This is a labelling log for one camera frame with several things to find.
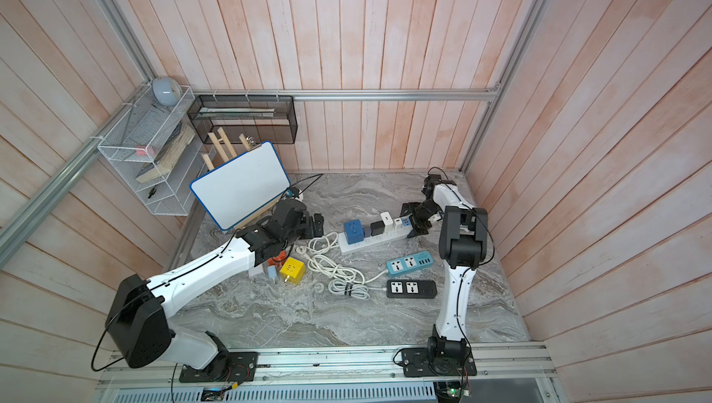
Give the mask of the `small white charger plug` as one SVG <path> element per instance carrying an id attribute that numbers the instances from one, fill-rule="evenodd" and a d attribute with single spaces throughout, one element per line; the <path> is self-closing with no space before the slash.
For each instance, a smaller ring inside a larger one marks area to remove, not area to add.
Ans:
<path id="1" fill-rule="evenodd" d="M 389 212 L 382 212 L 380 217 L 386 229 L 391 229 L 393 227 L 394 221 Z"/>

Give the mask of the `red cube socket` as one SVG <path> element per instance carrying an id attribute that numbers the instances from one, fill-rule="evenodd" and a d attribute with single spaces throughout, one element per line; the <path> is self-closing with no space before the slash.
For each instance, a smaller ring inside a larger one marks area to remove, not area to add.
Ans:
<path id="1" fill-rule="evenodd" d="M 285 260 L 283 258 L 270 258 L 270 260 L 268 260 L 268 265 L 276 267 L 279 271 L 284 265 L 284 262 Z"/>

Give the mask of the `teal power strip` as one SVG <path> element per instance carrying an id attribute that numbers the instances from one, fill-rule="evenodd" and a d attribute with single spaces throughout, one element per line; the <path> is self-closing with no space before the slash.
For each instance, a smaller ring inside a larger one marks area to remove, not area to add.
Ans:
<path id="1" fill-rule="evenodd" d="M 434 260 L 428 251 L 423 251 L 403 258 L 396 258 L 387 263 L 387 270 L 391 277 L 402 276 L 430 268 Z"/>

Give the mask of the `yellow cube socket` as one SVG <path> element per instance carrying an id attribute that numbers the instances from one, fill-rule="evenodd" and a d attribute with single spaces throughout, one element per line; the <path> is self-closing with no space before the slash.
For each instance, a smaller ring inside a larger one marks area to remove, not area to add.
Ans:
<path id="1" fill-rule="evenodd" d="M 306 266 L 301 260 L 296 258 L 288 258 L 281 270 L 280 275 L 285 283 L 299 285 L 305 274 Z"/>

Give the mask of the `light blue adapter plug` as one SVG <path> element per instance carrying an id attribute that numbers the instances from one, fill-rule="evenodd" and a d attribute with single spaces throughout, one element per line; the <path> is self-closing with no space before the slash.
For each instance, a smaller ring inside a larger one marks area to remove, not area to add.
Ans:
<path id="1" fill-rule="evenodd" d="M 272 265 L 268 266 L 267 274 L 268 274 L 269 280 L 272 281 L 274 284 L 276 284 L 277 280 L 278 280 L 278 273 L 277 273 L 276 266 L 272 266 Z"/>

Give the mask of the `blue cube socket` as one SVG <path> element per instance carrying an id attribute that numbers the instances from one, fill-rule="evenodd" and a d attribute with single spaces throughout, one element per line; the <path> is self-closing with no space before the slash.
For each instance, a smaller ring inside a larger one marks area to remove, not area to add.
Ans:
<path id="1" fill-rule="evenodd" d="M 365 239 L 365 230 L 359 219 L 344 224 L 344 235 L 348 245 L 361 243 Z"/>

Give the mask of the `black power strip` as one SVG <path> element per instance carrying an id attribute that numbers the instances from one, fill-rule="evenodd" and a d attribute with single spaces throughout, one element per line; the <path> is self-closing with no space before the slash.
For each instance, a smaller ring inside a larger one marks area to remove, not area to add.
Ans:
<path id="1" fill-rule="evenodd" d="M 391 299 L 434 299 L 437 284 L 432 280 L 388 280 L 387 298 Z"/>

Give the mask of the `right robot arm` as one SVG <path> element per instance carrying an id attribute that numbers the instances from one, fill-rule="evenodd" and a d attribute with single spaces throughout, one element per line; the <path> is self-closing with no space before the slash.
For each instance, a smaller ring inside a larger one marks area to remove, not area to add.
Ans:
<path id="1" fill-rule="evenodd" d="M 445 296 L 428 343 L 443 354 L 448 349 L 468 347 L 465 314 L 470 286 L 478 267 L 493 260 L 488 255 L 490 232 L 487 210 L 466 201 L 455 182 L 441 175 L 428 175 L 422 193 L 425 199 L 402 205 L 402 217 L 409 219 L 410 238 L 428 234 L 439 219 L 439 257 L 446 273 Z"/>

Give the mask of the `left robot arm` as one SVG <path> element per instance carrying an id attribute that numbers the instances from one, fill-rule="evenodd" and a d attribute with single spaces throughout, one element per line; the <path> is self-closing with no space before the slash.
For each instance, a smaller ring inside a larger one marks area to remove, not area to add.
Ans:
<path id="1" fill-rule="evenodd" d="M 172 323 L 174 315 L 217 284 L 259 267 L 296 241 L 324 233 L 324 217 L 310 214 L 298 199 L 280 200 L 272 215 L 233 233 L 208 254 L 146 280 L 134 274 L 117 289 L 105 333 L 123 361 L 139 369 L 157 360 L 185 365 L 211 380 L 231 367 L 224 343 L 210 332 L 198 333 Z"/>

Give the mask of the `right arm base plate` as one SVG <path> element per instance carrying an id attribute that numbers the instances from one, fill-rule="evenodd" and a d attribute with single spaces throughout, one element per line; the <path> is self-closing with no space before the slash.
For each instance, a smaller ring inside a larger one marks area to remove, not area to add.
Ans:
<path id="1" fill-rule="evenodd" d="M 403 373 L 409 378 L 421 377 L 473 377 L 478 375 L 478 369 L 469 347 L 465 347 L 463 355 L 429 356 L 426 347 L 407 347 L 401 349 L 395 363 L 402 367 Z"/>

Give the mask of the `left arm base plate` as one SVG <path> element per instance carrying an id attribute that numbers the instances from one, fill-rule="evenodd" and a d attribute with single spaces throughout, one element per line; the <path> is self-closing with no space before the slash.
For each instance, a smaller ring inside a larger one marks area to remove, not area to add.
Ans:
<path id="1" fill-rule="evenodd" d="M 219 352 L 203 370 L 185 366 L 180 383 L 238 383 L 252 382 L 255 377 L 259 353 L 254 351 Z"/>

